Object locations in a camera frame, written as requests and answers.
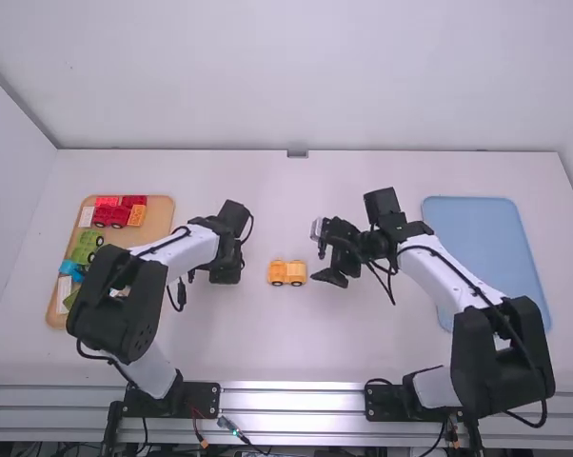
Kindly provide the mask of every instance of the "blue mat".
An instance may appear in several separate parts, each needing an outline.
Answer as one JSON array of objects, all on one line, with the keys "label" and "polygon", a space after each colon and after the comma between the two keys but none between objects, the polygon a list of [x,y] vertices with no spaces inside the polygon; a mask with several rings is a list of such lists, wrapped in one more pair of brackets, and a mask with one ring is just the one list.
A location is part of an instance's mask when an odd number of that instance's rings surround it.
[{"label": "blue mat", "polygon": [[[428,197],[422,214],[445,248],[493,288],[509,297],[527,295],[541,310],[544,331],[551,316],[517,207],[506,198]],[[453,321],[440,312],[439,323]]]}]

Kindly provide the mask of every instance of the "orange toy car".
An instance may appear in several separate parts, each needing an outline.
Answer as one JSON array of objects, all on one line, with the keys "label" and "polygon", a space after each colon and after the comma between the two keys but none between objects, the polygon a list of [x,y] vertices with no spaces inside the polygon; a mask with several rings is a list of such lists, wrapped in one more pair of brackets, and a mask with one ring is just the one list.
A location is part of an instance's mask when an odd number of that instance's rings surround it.
[{"label": "orange toy car", "polygon": [[291,284],[299,287],[306,283],[306,262],[293,260],[292,262],[283,262],[274,260],[269,264],[267,270],[267,281],[273,286],[282,284]]}]

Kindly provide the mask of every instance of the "mounting plate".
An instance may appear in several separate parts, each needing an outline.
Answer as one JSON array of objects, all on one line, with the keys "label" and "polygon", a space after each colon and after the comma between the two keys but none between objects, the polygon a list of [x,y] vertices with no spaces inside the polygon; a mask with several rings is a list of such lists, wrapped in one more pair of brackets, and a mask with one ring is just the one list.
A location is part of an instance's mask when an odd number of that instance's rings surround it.
[{"label": "mounting plate", "polygon": [[181,382],[178,389],[180,395],[177,398],[183,400],[177,405],[168,407],[166,403],[155,400],[138,388],[127,388],[122,416],[191,419],[193,407],[200,411],[205,419],[216,419],[219,416],[221,386],[218,383]]},{"label": "mounting plate", "polygon": [[367,385],[365,417],[369,422],[443,422],[444,408],[418,410],[408,407],[403,386]]}]

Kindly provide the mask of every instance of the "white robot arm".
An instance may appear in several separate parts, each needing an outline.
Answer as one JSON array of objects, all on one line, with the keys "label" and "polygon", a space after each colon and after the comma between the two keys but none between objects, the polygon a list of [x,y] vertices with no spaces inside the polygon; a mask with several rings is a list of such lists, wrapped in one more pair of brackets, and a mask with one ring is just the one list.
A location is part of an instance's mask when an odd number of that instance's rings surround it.
[{"label": "white robot arm", "polygon": [[[541,426],[555,380],[536,304],[527,297],[506,297],[451,256],[424,222],[408,223],[393,188],[366,194],[365,204],[370,230],[359,231],[339,217],[314,221],[311,238],[318,242],[319,257],[325,257],[329,245],[332,253],[330,267],[311,278],[346,288],[346,276],[359,277],[364,265],[392,300],[389,277],[402,271],[453,322],[451,365],[410,373],[402,386],[395,387],[406,415],[413,419],[424,415],[425,409],[454,407],[479,419],[497,412],[510,414],[510,408],[541,401],[542,420],[537,425],[528,423]],[[376,264],[379,259],[387,259],[390,268]],[[388,274],[388,285],[376,268]],[[495,334],[510,340],[510,346],[496,350]],[[374,399],[366,402],[372,404]]]},{"label": "white robot arm", "polygon": [[[196,269],[208,270],[211,283],[237,284],[243,265],[239,237],[250,218],[244,206],[227,200],[217,216],[192,219],[154,243],[100,248],[67,320],[80,355],[107,360],[131,385],[165,399],[182,379],[153,341],[164,289],[177,279],[185,288],[180,277],[192,279]],[[84,352],[82,345],[97,352]]]}]

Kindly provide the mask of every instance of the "cork board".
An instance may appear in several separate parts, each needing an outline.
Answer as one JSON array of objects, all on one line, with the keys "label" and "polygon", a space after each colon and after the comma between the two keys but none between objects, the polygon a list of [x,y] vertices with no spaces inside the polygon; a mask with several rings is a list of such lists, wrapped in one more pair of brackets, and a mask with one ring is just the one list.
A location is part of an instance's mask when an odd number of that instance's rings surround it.
[{"label": "cork board", "polygon": [[[84,230],[88,229],[101,231],[105,238],[105,245],[112,244],[120,248],[132,248],[134,246],[145,245],[170,234],[172,215],[174,214],[174,201],[166,195],[148,195],[145,220],[141,227],[97,228],[92,226],[91,228],[80,228],[79,218],[82,214],[83,207],[93,207],[96,197],[98,196],[99,195],[91,195],[86,198],[79,207],[77,218],[75,219],[73,230],[70,234],[69,244],[63,257],[64,260],[69,259],[70,254],[75,247],[77,247],[79,236]],[[64,329],[67,325],[68,314],[61,312],[61,307],[57,303],[57,294],[58,281],[60,277],[64,277],[65,275],[58,273],[59,268],[60,265],[57,265],[57,277],[48,303],[46,322],[52,328]],[[72,282],[72,290],[76,290],[77,288],[79,288],[79,284]]]}]

